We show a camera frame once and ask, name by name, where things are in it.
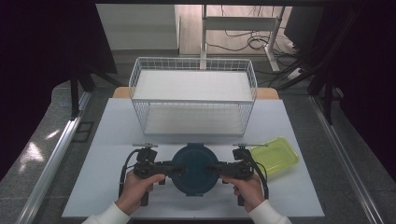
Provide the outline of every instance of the black curtain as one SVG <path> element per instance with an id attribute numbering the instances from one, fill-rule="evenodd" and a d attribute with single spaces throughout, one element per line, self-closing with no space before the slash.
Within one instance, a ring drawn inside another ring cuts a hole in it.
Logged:
<path id="1" fill-rule="evenodd" d="M 396 4 L 368 1 L 332 70 L 340 106 L 396 180 Z"/>
<path id="2" fill-rule="evenodd" d="M 1 178 L 72 73 L 117 69 L 95 4 L 0 3 Z"/>

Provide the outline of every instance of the cable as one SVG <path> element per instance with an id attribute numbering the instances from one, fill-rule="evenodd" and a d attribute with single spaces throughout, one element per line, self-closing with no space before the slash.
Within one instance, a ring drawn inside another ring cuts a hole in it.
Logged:
<path id="1" fill-rule="evenodd" d="M 265 75 L 273 75 L 273 76 L 278 75 L 277 73 L 263 72 L 263 71 L 260 71 L 260 70 L 254 70 L 254 72 L 255 72 L 255 73 L 263 73 L 263 74 L 265 74 Z"/>
<path id="2" fill-rule="evenodd" d="M 132 152 L 129 154 L 128 158 L 126 159 L 125 164 L 122 166 L 121 175 L 120 175 L 119 197 L 121 196 L 122 191 L 123 191 L 123 186 L 124 186 L 124 183 L 125 183 L 126 171 L 128 170 L 128 168 L 132 167 L 132 166 L 128 167 L 129 159 L 131 159 L 131 157 L 132 157 L 136 152 L 138 152 L 138 151 L 140 151 L 140 150 L 141 150 L 141 149 L 135 149 L 134 151 L 132 151 Z"/>
<path id="3" fill-rule="evenodd" d="M 263 169 L 264 172 L 265 172 L 265 179 L 268 179 L 267 170 L 265 169 L 265 167 L 264 167 L 261 163 L 259 163 L 259 162 L 256 162 L 256 164 L 259 164 L 259 165 L 262 167 L 262 169 Z"/>
<path id="4" fill-rule="evenodd" d="M 279 73 L 278 76 L 274 77 L 274 78 L 268 83 L 268 88 L 270 88 L 270 87 L 272 86 L 272 83 L 273 83 L 274 81 L 276 81 L 277 79 L 279 79 L 279 78 L 285 76 L 285 75 L 290 71 L 291 68 L 294 68 L 294 65 L 299 64 L 299 63 L 301 63 L 301 60 L 297 60 L 297 61 L 295 61 L 294 63 L 292 63 L 290 66 L 288 66 L 287 68 L 285 68 L 285 69 L 282 71 L 282 73 Z"/>
<path id="5" fill-rule="evenodd" d="M 275 40 L 275 44 L 277 45 L 277 48 L 278 48 L 278 49 L 273 49 L 273 50 L 279 51 L 278 54 L 289 54 L 289 53 L 283 51 L 283 50 L 280 48 L 280 46 L 277 44 L 277 41 L 276 41 L 276 40 Z"/>
<path id="6" fill-rule="evenodd" d="M 321 50 L 324 48 L 327 44 L 329 44 L 329 41 L 337 34 L 339 30 L 339 24 L 343 23 L 346 18 L 341 18 L 337 22 L 334 23 L 334 27 L 327 33 L 326 36 L 324 36 L 322 39 L 319 40 L 319 42 L 312 48 L 309 49 L 303 53 L 299 53 L 298 57 L 301 59 L 306 59 L 309 60 L 309 57 L 315 53 L 318 50 Z"/>
<path id="7" fill-rule="evenodd" d="M 261 84 L 264 84 L 265 82 L 269 82 L 269 81 L 271 81 L 271 79 L 270 79 L 270 80 L 265 80 L 265 81 L 259 82 L 259 83 L 257 83 L 257 86 L 260 86 Z"/>
<path id="8" fill-rule="evenodd" d="M 223 5 L 221 5 L 220 7 L 221 7 L 221 16 L 227 16 L 226 12 L 224 11 Z M 253 16 L 254 16 L 255 11 L 256 11 L 256 6 L 254 6 L 253 9 L 251 9 L 247 15 L 249 16 L 253 12 Z M 262 7 L 259 7 L 259 12 L 257 13 L 257 16 L 260 16 L 261 11 L 262 11 Z M 250 32 L 242 33 L 242 34 L 238 34 L 238 35 L 229 35 L 227 33 L 227 30 L 224 30 L 224 33 L 230 37 L 238 37 L 238 36 L 243 36 L 243 35 L 250 35 L 250 37 L 247 39 L 247 44 L 244 47 L 242 47 L 241 49 L 228 49 L 223 46 L 209 44 L 207 42 L 206 42 L 206 44 L 211 47 L 226 49 L 226 50 L 230 50 L 230 51 L 240 51 L 240 50 L 246 49 L 247 47 L 250 47 L 251 49 L 264 49 L 268 45 L 269 38 L 270 38 L 269 36 L 260 35 L 260 32 L 258 32 L 258 31 L 250 31 Z M 261 45 L 259 47 L 254 47 L 252 45 L 253 42 L 260 42 Z"/>
<path id="9" fill-rule="evenodd" d="M 269 192 L 268 192 L 268 186 L 267 186 L 267 179 L 264 177 L 262 174 L 262 171 L 260 170 L 259 166 L 256 164 L 256 162 L 251 158 L 251 155 L 248 155 L 245 152 L 241 152 L 241 155 L 245 157 L 253 166 L 253 169 L 257 172 L 259 175 L 260 180 L 262 181 L 262 189 L 264 191 L 264 199 L 269 199 Z"/>
<path id="10" fill-rule="evenodd" d="M 296 58 L 294 55 L 285 53 L 285 54 L 279 54 L 279 55 L 276 57 L 276 61 L 277 61 L 278 63 L 284 65 L 284 66 L 289 67 L 289 66 L 291 66 L 293 63 L 285 64 L 285 63 L 282 63 L 282 62 L 280 61 L 281 58 L 288 58 L 288 57 L 289 57 L 289 58 Z"/>

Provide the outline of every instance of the black cable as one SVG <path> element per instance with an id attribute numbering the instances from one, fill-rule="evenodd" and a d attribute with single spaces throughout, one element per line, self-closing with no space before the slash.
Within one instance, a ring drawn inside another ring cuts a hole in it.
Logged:
<path id="1" fill-rule="evenodd" d="M 279 51 L 279 53 L 278 53 L 277 55 L 279 55 L 279 54 L 289 54 L 289 53 L 283 51 L 283 50 L 280 48 L 280 46 L 277 44 L 276 40 L 275 40 L 275 44 L 277 45 L 277 48 L 278 48 L 278 49 L 273 49 L 273 50 Z"/>
<path id="2" fill-rule="evenodd" d="M 251 12 L 253 12 L 253 16 L 254 16 L 255 11 L 256 11 L 256 6 L 253 6 L 253 9 L 250 10 L 250 12 L 247 14 L 247 16 L 249 16 Z"/>
<path id="3" fill-rule="evenodd" d="M 221 49 L 227 49 L 227 48 L 224 48 L 223 46 L 220 46 L 220 45 L 212 45 L 212 44 L 209 44 L 209 43 L 207 43 L 207 42 L 206 42 L 206 44 L 207 44 L 208 46 L 211 46 L 211 47 L 216 47 L 216 48 L 221 48 Z M 245 49 L 245 48 L 247 48 L 247 47 L 248 47 L 248 45 L 244 46 L 244 47 L 241 48 L 241 49 L 227 49 L 227 50 L 230 50 L 230 51 L 240 51 L 240 50 Z"/>
<path id="4" fill-rule="evenodd" d="M 245 159 L 247 159 L 252 164 L 253 169 L 257 172 L 257 174 L 259 175 L 260 180 L 262 181 L 262 189 L 264 191 L 264 199 L 269 199 L 267 179 L 262 174 L 262 171 L 260 170 L 259 166 L 253 160 L 253 158 L 251 158 L 251 155 L 248 155 L 245 152 L 241 152 L 241 155 L 243 157 L 245 157 Z"/>
<path id="5" fill-rule="evenodd" d="M 290 63 L 290 64 L 282 63 L 282 62 L 280 61 L 281 58 L 296 58 L 296 57 L 295 57 L 294 55 L 291 55 L 291 54 L 288 54 L 288 53 L 279 54 L 279 55 L 276 57 L 276 61 L 277 61 L 278 63 L 282 64 L 283 66 L 289 67 L 289 66 L 291 66 L 293 63 Z"/>
<path id="6" fill-rule="evenodd" d="M 221 16 L 227 16 L 227 15 L 225 14 L 224 9 L 222 8 L 222 5 L 221 5 Z"/>
<path id="7" fill-rule="evenodd" d="M 272 83 L 273 83 L 274 81 L 276 81 L 277 79 L 279 79 L 279 78 L 281 78 L 281 77 L 287 75 L 288 72 L 290 72 L 290 69 L 291 69 L 291 68 L 294 68 L 294 67 L 295 67 L 294 65 L 299 64 L 299 63 L 301 63 L 301 60 L 298 59 L 298 60 L 296 60 L 294 63 L 292 63 L 290 66 L 288 66 L 287 68 L 285 68 L 285 69 L 282 71 L 282 73 L 279 73 L 278 76 L 274 77 L 274 78 L 268 83 L 268 88 L 270 88 L 270 87 L 272 86 Z"/>
<path id="8" fill-rule="evenodd" d="M 247 44 L 252 48 L 252 49 L 264 49 L 267 45 L 268 45 L 268 40 L 263 39 L 263 37 L 265 38 L 266 36 L 262 36 L 262 35 L 254 35 L 251 36 L 250 38 L 247 39 Z M 258 41 L 260 42 L 262 45 L 259 47 L 253 47 L 251 45 L 252 42 Z"/>
<path id="9" fill-rule="evenodd" d="M 276 86 L 277 89 L 279 88 L 280 83 L 282 83 L 286 78 L 288 78 L 288 77 L 282 77 L 282 78 L 279 80 L 279 82 L 277 83 L 277 86 Z"/>
<path id="10" fill-rule="evenodd" d="M 263 71 L 259 71 L 259 70 L 254 70 L 255 73 L 263 73 L 265 75 L 272 75 L 272 76 L 276 76 L 278 75 L 278 73 L 269 73 L 269 72 L 263 72 Z"/>
<path id="11" fill-rule="evenodd" d="M 259 83 L 257 83 L 257 86 L 259 86 L 259 87 L 260 87 L 260 85 L 261 85 L 261 84 L 264 84 L 265 82 L 269 82 L 269 81 L 271 81 L 271 79 L 269 79 L 269 80 L 265 80 L 265 81 L 262 81 L 262 82 L 259 82 Z"/>
<path id="12" fill-rule="evenodd" d="M 329 41 L 337 34 L 339 30 L 339 24 L 343 23 L 344 21 L 345 18 L 341 18 L 337 22 L 335 22 L 334 27 L 327 33 L 326 36 L 320 39 L 319 42 L 312 49 L 309 49 L 303 53 L 300 52 L 298 54 L 298 57 L 301 59 L 309 59 L 310 55 L 315 53 L 317 50 L 321 50 L 322 48 L 324 48 L 327 44 L 329 44 Z"/>
<path id="13" fill-rule="evenodd" d="M 128 168 L 130 168 L 130 167 L 128 167 L 129 159 L 131 159 L 131 157 L 132 157 L 136 152 L 138 152 L 138 151 L 140 151 L 140 149 L 135 149 L 134 151 L 132 151 L 132 152 L 129 154 L 128 158 L 126 159 L 124 165 L 122 166 L 121 175 L 120 175 L 119 197 L 121 196 L 122 191 L 123 191 L 123 185 L 124 185 L 124 183 L 125 183 L 126 171 L 128 170 Z"/>
<path id="14" fill-rule="evenodd" d="M 242 34 L 239 34 L 239 35 L 229 35 L 226 30 L 224 30 L 224 32 L 225 32 L 225 34 L 227 36 L 230 36 L 230 37 L 236 37 L 236 36 L 242 36 L 242 35 L 251 35 L 252 33 L 257 33 L 257 31 L 249 31 L 247 33 L 242 33 Z"/>
<path id="15" fill-rule="evenodd" d="M 262 167 L 262 169 L 263 169 L 264 172 L 265 172 L 265 179 L 268 179 L 267 169 L 265 169 L 265 167 L 264 167 L 261 163 L 259 163 L 259 162 L 256 162 L 256 163 L 259 164 L 259 165 Z"/>
<path id="16" fill-rule="evenodd" d="M 288 54 L 284 51 L 282 51 L 281 49 L 273 49 L 274 51 L 274 55 L 275 56 L 279 56 L 279 55 L 283 55 L 283 54 Z"/>

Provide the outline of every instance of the metal rail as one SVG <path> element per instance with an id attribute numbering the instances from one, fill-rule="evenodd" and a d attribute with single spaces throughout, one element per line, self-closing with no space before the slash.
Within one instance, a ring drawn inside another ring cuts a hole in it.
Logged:
<path id="1" fill-rule="evenodd" d="M 378 212 L 378 209 L 376 208 L 375 202 L 370 192 L 361 181 L 361 177 L 359 176 L 358 172 L 356 171 L 355 167 L 352 164 L 352 161 L 347 155 L 347 151 L 344 148 L 343 144 L 341 143 L 341 140 L 339 139 L 337 132 L 335 131 L 332 125 L 329 125 L 326 118 L 324 117 L 322 113 L 323 109 L 318 97 L 310 96 L 309 98 L 317 112 L 320 123 L 323 125 L 323 128 L 332 143 L 332 148 L 334 149 L 335 154 L 340 160 L 341 165 L 343 166 L 344 171 L 346 172 L 346 176 L 352 188 L 355 190 L 355 193 L 358 196 L 359 202 L 361 203 L 361 207 L 363 208 L 364 213 L 366 214 L 370 223 L 374 223 L 374 224 L 384 223 L 382 217 Z"/>
<path id="2" fill-rule="evenodd" d="M 84 109 L 91 98 L 91 94 L 84 92 L 79 101 L 79 112 L 74 120 L 69 120 L 64 128 L 64 132 L 61 135 L 58 143 L 53 149 L 49 161 L 44 168 L 41 176 L 38 178 L 35 188 L 30 194 L 25 206 L 23 207 L 20 216 L 18 217 L 16 223 L 32 223 L 35 219 L 35 215 L 40 208 L 44 197 L 52 183 L 53 177 L 55 177 L 58 167 L 64 158 L 64 153 L 66 152 L 73 135 L 81 121 L 81 117 L 84 113 Z"/>

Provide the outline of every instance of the white sleeve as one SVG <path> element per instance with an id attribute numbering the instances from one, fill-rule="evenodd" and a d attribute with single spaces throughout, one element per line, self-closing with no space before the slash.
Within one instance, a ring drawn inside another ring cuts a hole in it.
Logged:
<path id="1" fill-rule="evenodd" d="M 281 216 L 268 200 L 265 200 L 248 214 L 255 224 L 291 224 L 290 220 Z"/>
<path id="2" fill-rule="evenodd" d="M 129 219 L 128 215 L 123 213 L 115 203 L 112 203 L 104 213 L 88 217 L 83 224 L 125 224 Z"/>

